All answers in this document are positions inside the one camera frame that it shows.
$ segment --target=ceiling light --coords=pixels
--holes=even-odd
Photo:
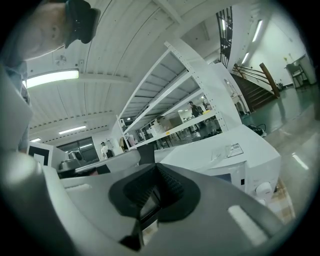
[[[33,139],[33,140],[30,140],[31,142],[38,142],[38,141],[41,141],[41,139],[40,138],[35,138],[35,139]]]
[[[299,165],[302,166],[303,169],[309,170],[309,167],[300,159],[299,156],[297,156],[296,154],[293,154],[292,156],[299,163]]]
[[[256,41],[258,33],[259,33],[259,30],[260,30],[260,27],[261,27],[261,24],[262,24],[262,20],[259,21],[258,26],[256,27],[256,31],[255,31],[255,34],[254,34],[252,42]]]
[[[86,128],[86,126],[80,126],[80,127],[77,127],[77,128],[73,128],[73,129],[70,129],[70,130],[64,130],[64,131],[60,131],[59,134],[66,134],[66,133],[69,133],[69,132],[73,132],[73,131],[76,131],[76,130],[80,130],[80,129],[84,129]]]
[[[222,29],[225,31],[226,30],[226,24],[225,24],[225,21],[222,20]]]
[[[81,146],[80,149],[89,147],[89,146],[91,146],[91,145],[92,145],[92,143],[91,143],[91,144],[88,144],[88,145]]]
[[[247,53],[245,54],[245,56],[244,56],[243,61],[242,61],[242,63],[241,63],[241,64],[245,63],[246,58],[248,57],[248,55],[249,55],[249,52],[247,52]]]
[[[68,70],[68,71],[59,71],[48,74],[38,75],[32,78],[27,79],[27,81],[23,81],[23,85],[27,88],[31,88],[34,86],[60,81],[60,80],[68,80],[68,79],[77,79],[79,78],[78,70]]]

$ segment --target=chair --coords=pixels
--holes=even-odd
[[[306,73],[300,65],[294,65],[293,63],[288,64],[288,65],[286,65],[286,69],[289,71],[289,73],[292,77],[294,88],[297,89],[295,79],[297,80],[297,82],[300,86],[304,85],[304,76],[306,77]]]

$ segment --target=person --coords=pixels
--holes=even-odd
[[[84,0],[46,0],[29,13],[8,37],[0,61],[15,89],[30,106],[26,61],[52,53],[75,40],[89,43],[96,35],[100,11]],[[29,125],[17,145],[27,152]]]
[[[108,146],[103,141],[101,142],[101,155],[104,159],[108,159]]]
[[[201,109],[201,107],[196,106],[192,101],[189,101],[189,104],[191,106],[192,115],[194,115],[195,118],[202,115],[204,111]]]

